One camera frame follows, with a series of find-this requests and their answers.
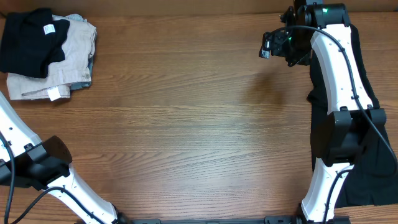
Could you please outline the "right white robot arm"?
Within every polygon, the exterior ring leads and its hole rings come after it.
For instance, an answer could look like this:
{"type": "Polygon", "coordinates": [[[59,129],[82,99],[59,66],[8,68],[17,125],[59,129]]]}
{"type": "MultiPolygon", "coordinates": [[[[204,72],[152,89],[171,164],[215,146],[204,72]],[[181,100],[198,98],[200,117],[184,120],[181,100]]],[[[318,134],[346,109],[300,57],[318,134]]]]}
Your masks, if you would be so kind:
{"type": "Polygon", "coordinates": [[[340,190],[373,144],[382,140],[386,113],[376,109],[354,57],[351,22],[344,4],[295,1],[280,17],[283,26],[263,36],[259,56],[285,58],[288,65],[320,64],[327,117],[311,132],[315,168],[296,216],[266,217],[266,223],[348,223],[335,217],[340,190]]]}

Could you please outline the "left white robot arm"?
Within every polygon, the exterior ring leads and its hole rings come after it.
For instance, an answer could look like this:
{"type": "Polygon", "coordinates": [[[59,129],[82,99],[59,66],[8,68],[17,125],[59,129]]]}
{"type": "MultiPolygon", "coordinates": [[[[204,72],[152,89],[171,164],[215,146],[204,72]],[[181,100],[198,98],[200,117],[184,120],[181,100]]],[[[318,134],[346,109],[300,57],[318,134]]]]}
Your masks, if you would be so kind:
{"type": "Polygon", "coordinates": [[[97,195],[77,174],[70,151],[57,137],[42,141],[1,97],[1,185],[9,187],[8,223],[14,189],[33,187],[63,202],[85,223],[130,223],[125,214],[97,195]]]}

